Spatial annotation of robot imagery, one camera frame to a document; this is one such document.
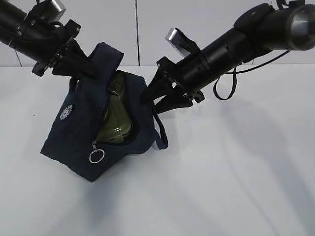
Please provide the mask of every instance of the white wall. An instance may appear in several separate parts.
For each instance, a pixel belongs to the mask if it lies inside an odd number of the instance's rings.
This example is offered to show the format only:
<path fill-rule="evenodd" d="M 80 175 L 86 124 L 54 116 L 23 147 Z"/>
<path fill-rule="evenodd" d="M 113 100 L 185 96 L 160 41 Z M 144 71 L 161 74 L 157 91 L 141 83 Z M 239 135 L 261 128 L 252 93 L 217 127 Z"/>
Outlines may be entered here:
<path fill-rule="evenodd" d="M 35 0 L 11 2 L 28 12 Z M 180 28 L 203 48 L 229 30 L 246 10 L 263 2 L 269 0 L 138 0 L 141 65 L 156 65 L 163 56 L 174 61 L 181 59 L 164 39 L 171 27 Z M 82 25 L 77 39 L 87 54 L 98 42 L 105 41 L 125 53 L 122 65 L 138 65 L 135 0 L 63 0 L 63 3 L 67 12 L 62 22 L 71 18 Z M 19 65 L 13 50 L 0 45 L 0 52 L 0 66 Z M 265 62 L 279 53 L 256 59 L 255 63 Z M 314 56 L 315 50 L 291 52 L 275 63 L 315 63 Z M 23 66 L 34 64 L 29 58 L 20 57 Z"/>

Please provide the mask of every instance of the black robotic arm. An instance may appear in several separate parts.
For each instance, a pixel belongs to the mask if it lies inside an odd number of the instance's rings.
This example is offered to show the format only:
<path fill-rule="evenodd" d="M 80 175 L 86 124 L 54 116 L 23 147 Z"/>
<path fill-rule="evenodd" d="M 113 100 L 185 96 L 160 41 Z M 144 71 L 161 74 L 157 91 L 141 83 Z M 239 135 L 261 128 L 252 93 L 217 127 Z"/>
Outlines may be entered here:
<path fill-rule="evenodd" d="M 184 59 L 175 64 L 163 57 L 157 62 L 157 73 L 143 93 L 142 102 L 164 97 L 156 104 L 158 113 L 191 107 L 193 100 L 199 103 L 205 99 L 201 89 L 224 74 L 234 75 L 232 95 L 237 83 L 236 74 L 245 71 L 234 69 L 228 73 L 231 69 L 273 50 L 286 50 L 281 55 L 284 56 L 293 50 L 313 48 L 315 5 L 305 4 L 305 0 L 294 0 L 289 4 L 278 0 L 277 3 L 279 10 L 267 3 L 249 10 L 232 29 L 203 50 L 179 29 L 171 29 L 166 39 Z M 214 92 L 220 98 L 216 84 Z"/>
<path fill-rule="evenodd" d="M 65 12 L 60 0 L 44 0 L 27 14 L 6 0 L 0 0 L 0 41 L 37 63 L 33 73 L 42 76 L 48 68 L 54 75 L 77 76 L 84 73 L 97 79 L 92 64 L 74 38 L 81 26 L 58 20 Z"/>

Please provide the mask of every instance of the bag handle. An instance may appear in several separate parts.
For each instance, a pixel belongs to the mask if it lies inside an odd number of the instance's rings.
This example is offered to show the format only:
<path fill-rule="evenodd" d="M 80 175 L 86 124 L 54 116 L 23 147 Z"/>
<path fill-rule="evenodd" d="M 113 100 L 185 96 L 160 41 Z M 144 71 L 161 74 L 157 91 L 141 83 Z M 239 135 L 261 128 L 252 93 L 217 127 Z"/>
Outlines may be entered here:
<path fill-rule="evenodd" d="M 157 147 L 160 150 L 165 150 L 168 148 L 168 139 L 167 139 L 165 128 L 163 126 L 162 121 L 158 117 L 158 113 L 154 106 L 152 108 L 152 113 L 153 113 L 154 119 L 157 121 L 157 124 L 159 126 L 159 133 L 157 130 L 155 132 L 155 139 L 156 139 Z"/>
<path fill-rule="evenodd" d="M 69 91 L 75 92 L 75 88 L 77 87 L 77 84 L 78 84 L 77 76 L 71 77 L 70 84 L 69 84 Z"/>

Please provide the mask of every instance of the zipper pull ring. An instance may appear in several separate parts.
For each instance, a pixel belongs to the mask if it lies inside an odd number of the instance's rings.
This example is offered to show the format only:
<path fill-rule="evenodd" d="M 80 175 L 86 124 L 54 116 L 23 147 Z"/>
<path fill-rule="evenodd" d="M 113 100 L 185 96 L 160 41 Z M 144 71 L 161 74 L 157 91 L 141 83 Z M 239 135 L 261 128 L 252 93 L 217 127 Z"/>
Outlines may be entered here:
<path fill-rule="evenodd" d="M 93 141 L 93 142 L 92 142 L 93 151 L 91 152 L 90 157 L 89 157 L 89 161 L 90 161 L 90 163 L 92 163 L 92 164 L 97 164 L 97 163 L 101 162 L 101 161 L 104 159 L 104 157 L 105 157 L 105 151 L 102 150 L 102 149 L 97 149 L 97 148 L 96 148 L 96 145 L 97 145 L 97 141 Z M 93 155 L 94 155 L 95 153 L 97 153 L 97 152 L 101 152 L 102 157 L 100 157 L 99 160 L 92 160 Z"/>

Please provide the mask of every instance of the black bracket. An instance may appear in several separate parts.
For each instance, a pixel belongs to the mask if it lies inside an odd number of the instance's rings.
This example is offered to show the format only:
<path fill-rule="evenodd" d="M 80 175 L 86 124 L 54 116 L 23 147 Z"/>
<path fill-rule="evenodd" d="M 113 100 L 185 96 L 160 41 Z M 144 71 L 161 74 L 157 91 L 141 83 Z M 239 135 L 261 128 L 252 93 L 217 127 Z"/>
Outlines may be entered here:
<path fill-rule="evenodd" d="M 100 69 L 90 62 L 74 40 L 80 32 L 81 26 L 73 20 L 69 20 L 65 26 L 59 22 L 54 22 L 65 11 L 62 9 L 62 3 L 61 6 L 55 6 L 56 4 L 56 2 L 52 4 L 51 0 L 38 3 L 25 19 L 27 27 L 45 27 L 57 39 L 54 43 L 42 45 L 45 51 L 49 53 L 35 64 L 32 72 L 38 76 L 43 76 L 45 71 L 51 67 L 53 68 L 53 75 L 76 77 L 82 73 L 92 79 L 98 79 Z"/>
<path fill-rule="evenodd" d="M 166 40 L 184 57 L 196 56 L 200 61 L 201 51 L 197 44 L 187 38 L 178 28 L 171 29 Z M 175 64 L 167 57 L 157 62 L 158 70 L 152 82 L 141 96 L 142 103 L 152 102 L 164 97 L 156 104 L 158 113 L 167 112 L 177 108 L 193 106 L 193 100 L 197 103 L 205 100 L 201 91 L 192 91 L 184 80 L 180 70 L 181 62 Z"/>

